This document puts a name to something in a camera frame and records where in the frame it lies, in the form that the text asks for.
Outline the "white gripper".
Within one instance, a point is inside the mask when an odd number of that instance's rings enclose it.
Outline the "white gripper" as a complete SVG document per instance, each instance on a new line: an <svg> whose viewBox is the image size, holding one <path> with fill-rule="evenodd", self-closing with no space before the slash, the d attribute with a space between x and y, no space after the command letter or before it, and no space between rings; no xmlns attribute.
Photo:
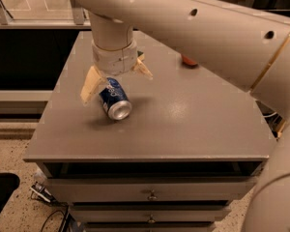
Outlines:
<svg viewBox="0 0 290 232"><path fill-rule="evenodd" d="M132 70L134 73L140 73L146 78L152 80L153 74L146 65L137 59L136 41L130 45L118 50L104 50L92 43L93 62L87 72L83 87L80 92L81 100L84 104L98 92L99 87L106 82L106 75L119 75Z"/></svg>

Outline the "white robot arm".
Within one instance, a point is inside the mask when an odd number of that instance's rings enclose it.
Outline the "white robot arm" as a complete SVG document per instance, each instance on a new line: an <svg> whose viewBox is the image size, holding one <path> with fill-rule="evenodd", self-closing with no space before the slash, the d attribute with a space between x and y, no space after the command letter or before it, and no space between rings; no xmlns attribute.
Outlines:
<svg viewBox="0 0 290 232"><path fill-rule="evenodd" d="M290 232L290 18L217 0L75 1L184 54L285 119L242 232Z"/></svg>

